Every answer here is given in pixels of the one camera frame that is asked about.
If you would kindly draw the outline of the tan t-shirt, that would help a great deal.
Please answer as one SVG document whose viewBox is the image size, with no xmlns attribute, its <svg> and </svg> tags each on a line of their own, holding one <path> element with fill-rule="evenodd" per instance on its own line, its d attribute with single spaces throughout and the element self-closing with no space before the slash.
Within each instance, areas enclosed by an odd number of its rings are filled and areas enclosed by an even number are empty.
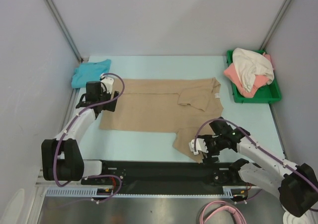
<svg viewBox="0 0 318 224">
<path fill-rule="evenodd" d="M 200 126 L 222 115 L 216 78 L 195 80 L 116 79 L 113 85 L 124 93 L 117 100 L 114 112 L 103 111 L 99 128 L 134 132 L 175 133 L 173 147 L 197 163 L 203 155 L 194 155 L 189 142 L 197 132 L 211 134 Z"/>
</svg>

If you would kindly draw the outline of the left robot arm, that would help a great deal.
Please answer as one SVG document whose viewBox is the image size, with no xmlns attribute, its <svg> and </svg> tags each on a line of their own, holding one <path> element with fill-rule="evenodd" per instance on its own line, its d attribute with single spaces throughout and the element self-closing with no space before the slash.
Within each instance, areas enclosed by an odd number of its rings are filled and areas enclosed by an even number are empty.
<svg viewBox="0 0 318 224">
<path fill-rule="evenodd" d="M 91 175 L 99 184 L 109 180 L 110 172 L 102 167 L 101 161 L 83 160 L 79 143 L 102 111 L 115 111 L 120 92 L 113 91 L 113 83 L 111 77 L 87 82 L 86 93 L 81 95 L 74 116 L 58 135 L 42 142 L 42 171 L 46 181 L 63 186 L 62 181 L 80 181 Z"/>
</svg>

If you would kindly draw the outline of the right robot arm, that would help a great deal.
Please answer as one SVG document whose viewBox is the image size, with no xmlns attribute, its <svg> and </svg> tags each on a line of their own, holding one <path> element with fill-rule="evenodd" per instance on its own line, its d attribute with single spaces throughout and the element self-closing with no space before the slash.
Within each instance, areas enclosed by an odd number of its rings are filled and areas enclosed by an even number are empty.
<svg viewBox="0 0 318 224">
<path fill-rule="evenodd" d="M 292 215 L 301 217 L 307 211 L 316 212 L 318 203 L 318 179 L 306 163 L 298 165 L 286 158 L 278 158 L 255 141 L 250 132 L 222 117 L 208 120 L 212 135 L 196 133 L 189 143 L 193 153 L 218 153 L 232 149 L 248 160 L 234 163 L 229 179 L 235 185 L 251 183 L 279 199 L 281 205 Z"/>
</svg>

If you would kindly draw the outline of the folded teal t-shirt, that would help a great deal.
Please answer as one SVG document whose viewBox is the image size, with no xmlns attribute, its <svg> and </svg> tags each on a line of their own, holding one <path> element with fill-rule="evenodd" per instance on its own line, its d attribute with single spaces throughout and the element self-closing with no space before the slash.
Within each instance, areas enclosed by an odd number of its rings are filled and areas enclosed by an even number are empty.
<svg viewBox="0 0 318 224">
<path fill-rule="evenodd" d="M 112 61 L 107 59 L 101 62 L 80 64 L 79 67 L 74 70 L 71 82 L 72 88 L 83 88 L 89 81 L 98 81 L 101 74 L 109 72 L 111 63 Z"/>
</svg>

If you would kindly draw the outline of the green plastic tray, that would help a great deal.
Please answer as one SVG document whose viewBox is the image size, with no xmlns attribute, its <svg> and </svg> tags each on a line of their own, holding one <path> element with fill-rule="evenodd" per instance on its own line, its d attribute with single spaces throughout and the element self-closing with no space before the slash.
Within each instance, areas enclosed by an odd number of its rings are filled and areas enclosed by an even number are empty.
<svg viewBox="0 0 318 224">
<path fill-rule="evenodd" d="M 264 50 L 256 50 L 257 53 L 266 52 Z M 230 62 L 232 61 L 232 53 L 233 50 L 227 51 L 227 64 L 228 67 Z M 261 87 L 255 94 L 253 98 L 245 98 L 243 97 L 236 86 L 231 82 L 231 88 L 233 92 L 234 102 L 236 103 L 265 103 L 271 104 L 281 100 L 282 95 L 277 82 L 277 79 L 274 77 L 274 81 L 270 85 L 266 85 Z"/>
</svg>

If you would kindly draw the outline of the pink t-shirt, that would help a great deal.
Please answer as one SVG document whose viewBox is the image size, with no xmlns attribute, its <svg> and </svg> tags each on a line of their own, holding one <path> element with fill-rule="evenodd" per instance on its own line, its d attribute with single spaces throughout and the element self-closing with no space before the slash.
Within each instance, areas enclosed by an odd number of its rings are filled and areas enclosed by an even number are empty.
<svg viewBox="0 0 318 224">
<path fill-rule="evenodd" d="M 266 52 L 262 52 L 260 54 L 265 54 L 265 56 L 271 61 L 271 56 Z M 253 98 L 256 92 L 267 84 L 267 79 L 262 75 L 257 75 L 254 86 L 252 87 L 251 92 L 246 92 L 239 80 L 236 69 L 234 67 L 233 61 L 230 62 L 229 67 L 224 71 L 224 75 L 231 80 L 231 82 L 236 86 L 239 93 L 245 98 Z"/>
</svg>

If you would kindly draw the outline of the white t-shirt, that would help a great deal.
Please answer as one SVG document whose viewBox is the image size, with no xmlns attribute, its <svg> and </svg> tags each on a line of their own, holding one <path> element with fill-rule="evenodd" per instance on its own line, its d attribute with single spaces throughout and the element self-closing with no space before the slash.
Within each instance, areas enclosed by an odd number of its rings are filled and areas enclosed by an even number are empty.
<svg viewBox="0 0 318 224">
<path fill-rule="evenodd" d="M 251 92 L 257 75 L 264 76 L 267 79 L 267 84 L 273 82 L 274 69 L 265 54 L 236 48 L 233 51 L 232 60 L 239 80 L 246 92 Z"/>
</svg>

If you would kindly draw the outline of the white round discs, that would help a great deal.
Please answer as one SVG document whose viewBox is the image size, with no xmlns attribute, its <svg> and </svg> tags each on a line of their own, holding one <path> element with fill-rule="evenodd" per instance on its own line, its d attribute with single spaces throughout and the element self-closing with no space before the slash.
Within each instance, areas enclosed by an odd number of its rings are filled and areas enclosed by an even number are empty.
<svg viewBox="0 0 318 224">
<path fill-rule="evenodd" d="M 310 224 L 310 219 L 303 214 L 301 217 L 296 217 L 289 213 L 285 207 L 283 207 L 283 210 L 285 211 L 283 214 L 283 224 Z"/>
</svg>

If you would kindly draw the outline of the white object bottom left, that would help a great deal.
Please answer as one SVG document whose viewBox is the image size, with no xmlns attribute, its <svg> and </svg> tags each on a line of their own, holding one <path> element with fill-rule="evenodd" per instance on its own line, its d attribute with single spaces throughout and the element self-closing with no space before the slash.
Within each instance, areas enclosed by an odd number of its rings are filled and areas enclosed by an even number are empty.
<svg viewBox="0 0 318 224">
<path fill-rule="evenodd" d="M 3 216 L 0 219 L 1 224 L 16 224 L 21 214 L 25 199 L 25 190 L 19 189 L 7 204 Z"/>
</svg>

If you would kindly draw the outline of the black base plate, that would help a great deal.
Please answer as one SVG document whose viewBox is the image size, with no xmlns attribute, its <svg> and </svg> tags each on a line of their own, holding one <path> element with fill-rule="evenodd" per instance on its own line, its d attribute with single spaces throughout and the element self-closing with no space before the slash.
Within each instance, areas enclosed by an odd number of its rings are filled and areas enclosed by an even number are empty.
<svg viewBox="0 0 318 224">
<path fill-rule="evenodd" d="M 206 193 L 225 186 L 251 189 L 241 180 L 232 163 L 102 161 L 101 178 L 82 179 L 82 185 L 110 185 L 118 176 L 116 187 L 128 190 Z"/>
</svg>

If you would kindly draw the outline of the left aluminium frame post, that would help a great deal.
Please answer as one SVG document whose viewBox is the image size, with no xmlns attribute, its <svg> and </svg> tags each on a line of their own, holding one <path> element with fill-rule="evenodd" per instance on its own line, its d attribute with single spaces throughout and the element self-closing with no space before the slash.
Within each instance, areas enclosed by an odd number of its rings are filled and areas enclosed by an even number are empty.
<svg viewBox="0 0 318 224">
<path fill-rule="evenodd" d="M 71 36 L 71 33 L 69 29 L 67 28 L 67 25 L 65 24 L 56 4 L 53 0 L 44 0 L 44 3 L 46 4 L 48 10 L 50 11 L 52 17 L 54 18 L 55 22 L 57 23 L 58 28 L 60 29 L 62 35 L 64 36 L 67 44 L 69 45 L 72 53 L 76 57 L 77 61 L 81 63 L 83 61 L 82 56 L 80 55 L 80 52 Z"/>
</svg>

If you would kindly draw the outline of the aluminium frame post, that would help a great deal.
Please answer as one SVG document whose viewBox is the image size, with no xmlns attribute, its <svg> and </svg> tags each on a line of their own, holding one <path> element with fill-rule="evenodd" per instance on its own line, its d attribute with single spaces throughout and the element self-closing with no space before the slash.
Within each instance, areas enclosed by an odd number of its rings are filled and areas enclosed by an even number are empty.
<svg viewBox="0 0 318 224">
<path fill-rule="evenodd" d="M 269 30 L 267 31 L 265 38 L 263 39 L 259 50 L 266 50 L 271 38 L 273 37 L 274 33 L 278 29 L 280 23 L 282 22 L 285 14 L 287 13 L 288 9 L 290 8 L 293 0 L 284 0 L 282 5 L 280 6 L 273 22 L 271 23 Z"/>
<path fill-rule="evenodd" d="M 46 4 L 48 10 L 50 11 L 52 17 L 54 18 L 55 22 L 57 23 L 58 28 L 60 29 L 62 35 L 64 36 L 67 44 L 69 45 L 72 53 L 76 57 L 77 61 L 81 63 L 83 61 L 82 56 L 80 55 L 80 52 L 71 36 L 71 33 L 69 29 L 67 28 L 67 25 L 65 24 L 56 4 L 53 0 L 44 0 L 44 3 Z"/>
</svg>

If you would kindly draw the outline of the right aluminium frame post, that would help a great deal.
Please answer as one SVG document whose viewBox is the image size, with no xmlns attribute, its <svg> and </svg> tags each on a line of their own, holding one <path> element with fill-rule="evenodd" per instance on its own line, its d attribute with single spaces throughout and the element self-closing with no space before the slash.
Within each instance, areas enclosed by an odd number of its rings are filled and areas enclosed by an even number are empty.
<svg viewBox="0 0 318 224">
<path fill-rule="evenodd" d="M 285 14 L 287 13 L 288 9 L 290 8 L 293 0 L 284 0 L 282 5 L 280 6 L 273 22 L 271 23 L 269 30 L 267 31 L 265 38 L 263 39 L 259 50 L 266 50 L 271 38 L 273 37 L 274 33 L 278 29 L 280 23 L 282 22 Z"/>
</svg>

